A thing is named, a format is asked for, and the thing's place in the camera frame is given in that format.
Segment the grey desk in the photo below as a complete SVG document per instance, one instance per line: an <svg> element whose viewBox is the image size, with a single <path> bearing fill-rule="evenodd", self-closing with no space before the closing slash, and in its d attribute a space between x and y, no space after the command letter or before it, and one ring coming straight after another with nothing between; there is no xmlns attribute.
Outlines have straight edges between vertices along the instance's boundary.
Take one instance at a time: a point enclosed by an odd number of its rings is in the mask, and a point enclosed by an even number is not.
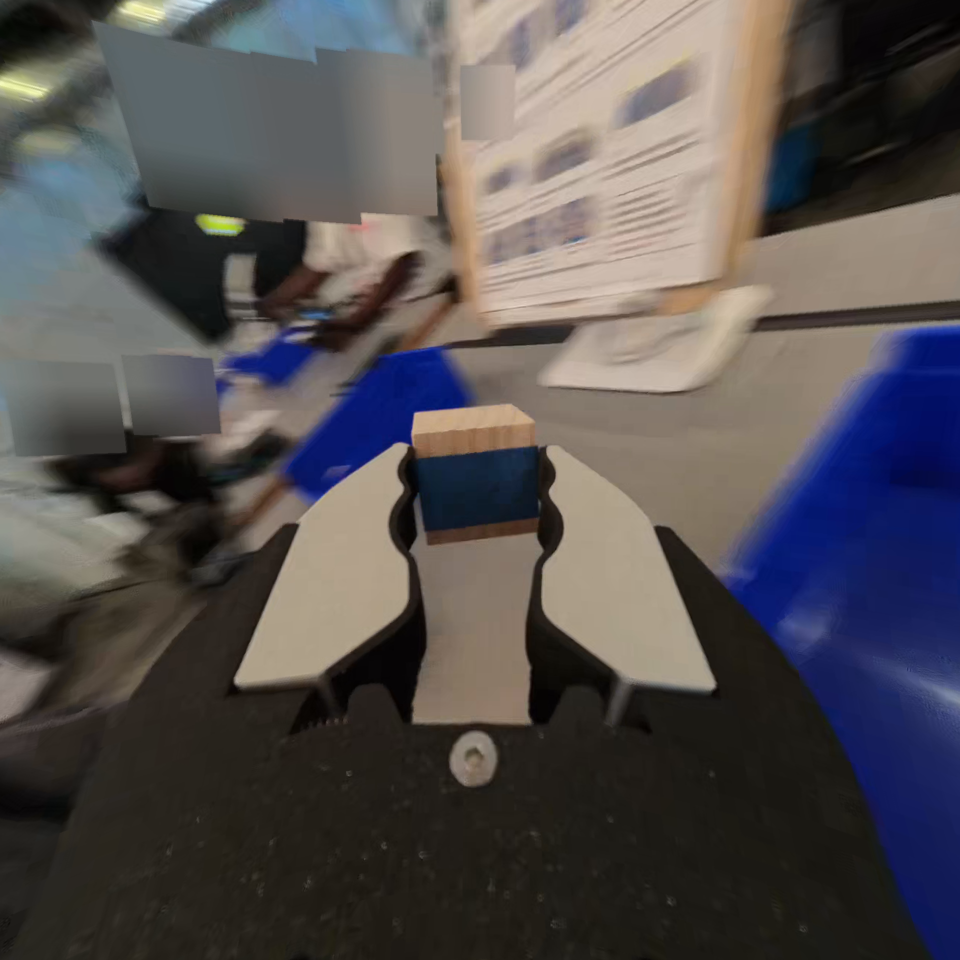
<svg viewBox="0 0 960 960"><path fill-rule="evenodd" d="M505 345L462 304L424 340L452 350L478 403L510 403L558 445L674 529L715 571L846 382L873 359L881 325L923 322L958 301L958 194L753 241L738 282L774 293L772 319L711 384L687 394L552 390L546 329ZM523 627L533 535L414 546L428 648L414 696L420 724L527 721Z"/></svg>

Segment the person's left forearm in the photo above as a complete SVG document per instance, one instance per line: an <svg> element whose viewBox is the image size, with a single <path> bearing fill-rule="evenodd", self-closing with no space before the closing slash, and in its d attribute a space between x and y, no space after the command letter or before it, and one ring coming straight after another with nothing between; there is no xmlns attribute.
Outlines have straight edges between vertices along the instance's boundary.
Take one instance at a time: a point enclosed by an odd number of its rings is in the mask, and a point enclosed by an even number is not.
<svg viewBox="0 0 960 960"><path fill-rule="evenodd" d="M127 701L205 602L219 511L98 513L37 471L2 471L2 722Z"/></svg>

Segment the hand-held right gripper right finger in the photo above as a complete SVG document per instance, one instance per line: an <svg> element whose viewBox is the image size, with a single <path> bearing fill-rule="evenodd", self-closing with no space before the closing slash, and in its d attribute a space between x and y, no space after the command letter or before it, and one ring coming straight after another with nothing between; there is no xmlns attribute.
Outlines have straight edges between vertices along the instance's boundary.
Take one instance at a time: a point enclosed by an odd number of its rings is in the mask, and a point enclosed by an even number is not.
<svg viewBox="0 0 960 960"><path fill-rule="evenodd" d="M715 707L717 680L654 523L567 450L539 453L530 721L548 724L573 689L596 696L606 725L653 725L655 707Z"/></svg>

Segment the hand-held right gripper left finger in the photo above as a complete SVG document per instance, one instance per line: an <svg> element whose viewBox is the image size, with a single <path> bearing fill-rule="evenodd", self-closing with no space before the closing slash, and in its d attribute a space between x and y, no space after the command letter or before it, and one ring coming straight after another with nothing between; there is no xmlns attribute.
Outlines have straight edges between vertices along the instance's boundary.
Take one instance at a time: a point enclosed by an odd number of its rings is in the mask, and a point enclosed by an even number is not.
<svg viewBox="0 0 960 960"><path fill-rule="evenodd" d="M426 655L413 448L397 442L306 510L233 686L309 690L338 721L360 687L381 685L409 722Z"/></svg>

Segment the white paper strip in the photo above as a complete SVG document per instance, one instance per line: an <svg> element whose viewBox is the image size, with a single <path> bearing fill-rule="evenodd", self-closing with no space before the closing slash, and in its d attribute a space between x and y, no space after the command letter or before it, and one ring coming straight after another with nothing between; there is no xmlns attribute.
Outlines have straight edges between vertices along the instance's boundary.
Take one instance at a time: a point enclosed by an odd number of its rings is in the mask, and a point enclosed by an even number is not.
<svg viewBox="0 0 960 960"><path fill-rule="evenodd" d="M256 286L257 256L232 253L222 267L222 298L229 313L249 311L258 301Z"/></svg>

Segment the wooden cube with blue stripe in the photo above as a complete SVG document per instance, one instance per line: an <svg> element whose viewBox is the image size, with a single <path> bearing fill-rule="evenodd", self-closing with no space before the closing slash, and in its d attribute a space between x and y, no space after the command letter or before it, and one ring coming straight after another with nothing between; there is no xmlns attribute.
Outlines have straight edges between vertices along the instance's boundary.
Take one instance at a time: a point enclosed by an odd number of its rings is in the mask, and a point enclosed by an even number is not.
<svg viewBox="0 0 960 960"><path fill-rule="evenodd" d="M537 531L540 450L530 415L506 403L417 412L411 439L428 546Z"/></svg>

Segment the printed instruction sheet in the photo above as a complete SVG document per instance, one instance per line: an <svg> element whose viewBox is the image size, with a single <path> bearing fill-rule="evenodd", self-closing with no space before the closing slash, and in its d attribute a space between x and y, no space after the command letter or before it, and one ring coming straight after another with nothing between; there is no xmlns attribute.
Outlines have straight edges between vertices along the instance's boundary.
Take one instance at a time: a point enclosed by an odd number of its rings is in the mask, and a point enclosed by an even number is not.
<svg viewBox="0 0 960 960"><path fill-rule="evenodd" d="M514 69L509 138L468 145L488 314L719 276L743 2L462 2L467 66Z"/></svg>

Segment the large black screen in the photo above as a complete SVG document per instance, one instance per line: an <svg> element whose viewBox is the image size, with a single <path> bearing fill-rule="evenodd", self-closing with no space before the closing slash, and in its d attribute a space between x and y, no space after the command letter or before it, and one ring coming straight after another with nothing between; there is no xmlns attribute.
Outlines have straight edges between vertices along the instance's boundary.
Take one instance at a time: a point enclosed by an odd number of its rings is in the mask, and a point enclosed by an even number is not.
<svg viewBox="0 0 960 960"><path fill-rule="evenodd" d="M302 264L306 222L251 221L228 237L205 233L193 214L149 208L95 239L93 248L212 346L232 330L224 292L228 259L252 257L251 289L259 302Z"/></svg>

